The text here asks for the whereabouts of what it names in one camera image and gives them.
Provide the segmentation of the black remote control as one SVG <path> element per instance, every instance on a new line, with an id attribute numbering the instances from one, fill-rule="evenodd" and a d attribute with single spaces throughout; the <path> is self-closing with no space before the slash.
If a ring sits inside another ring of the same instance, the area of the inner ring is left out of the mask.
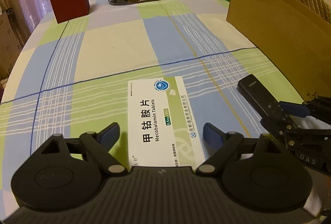
<path id="1" fill-rule="evenodd" d="M 238 82 L 237 88 L 262 118 L 273 117 L 290 120 L 289 115 L 281 108 L 276 98 L 253 74 L 242 78 Z"/>

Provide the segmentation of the white green Mecobalamin tablet box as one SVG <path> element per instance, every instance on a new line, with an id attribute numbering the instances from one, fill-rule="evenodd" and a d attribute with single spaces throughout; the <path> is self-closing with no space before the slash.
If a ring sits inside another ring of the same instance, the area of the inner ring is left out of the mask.
<path id="1" fill-rule="evenodd" d="M 131 80 L 127 98 L 129 166 L 196 170 L 203 146 L 181 76 Z"/>

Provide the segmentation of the plaid tablecloth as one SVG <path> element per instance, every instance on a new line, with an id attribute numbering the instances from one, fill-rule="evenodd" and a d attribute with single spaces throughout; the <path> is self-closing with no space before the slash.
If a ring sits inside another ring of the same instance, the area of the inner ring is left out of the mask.
<path id="1" fill-rule="evenodd" d="M 237 91 L 255 75 L 280 101 L 301 96 L 226 20 L 225 0 L 162 0 L 113 6 L 91 0 L 88 16 L 58 24 L 49 12 L 24 46 L 1 101 L 1 218 L 17 209 L 14 172 L 50 135 L 76 137 L 112 122 L 112 149 L 126 162 L 127 83 L 181 76 L 199 128 L 206 122 L 248 137 L 263 132 Z"/>

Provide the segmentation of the large brown cardboard box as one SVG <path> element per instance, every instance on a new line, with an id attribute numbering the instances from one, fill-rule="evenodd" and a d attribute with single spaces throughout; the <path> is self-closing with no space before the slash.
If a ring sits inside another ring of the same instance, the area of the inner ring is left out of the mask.
<path id="1" fill-rule="evenodd" d="M 330 24 L 297 0 L 231 0 L 227 22 L 258 47 L 303 100 L 330 96 Z"/>

